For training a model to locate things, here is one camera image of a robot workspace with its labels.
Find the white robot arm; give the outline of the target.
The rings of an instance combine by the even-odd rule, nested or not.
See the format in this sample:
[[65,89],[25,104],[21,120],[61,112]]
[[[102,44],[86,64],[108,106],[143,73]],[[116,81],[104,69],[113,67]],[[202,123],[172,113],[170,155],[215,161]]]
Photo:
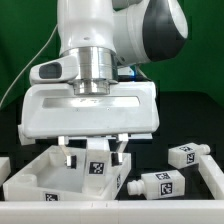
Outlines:
[[56,60],[30,70],[20,140],[149,134],[159,126],[155,84],[121,69],[175,57],[188,37],[178,0],[57,0]]

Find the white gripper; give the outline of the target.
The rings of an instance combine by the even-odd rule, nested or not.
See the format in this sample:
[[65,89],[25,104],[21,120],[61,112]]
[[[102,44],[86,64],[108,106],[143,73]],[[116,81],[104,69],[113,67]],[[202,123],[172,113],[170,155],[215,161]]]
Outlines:
[[58,137],[68,168],[77,167],[77,156],[67,148],[68,137],[119,134],[118,146],[111,154],[111,165],[119,166],[128,134],[152,133],[158,126],[152,82],[121,82],[112,85],[108,95],[81,96],[69,84],[34,85],[25,94],[21,118],[21,132],[26,137]]

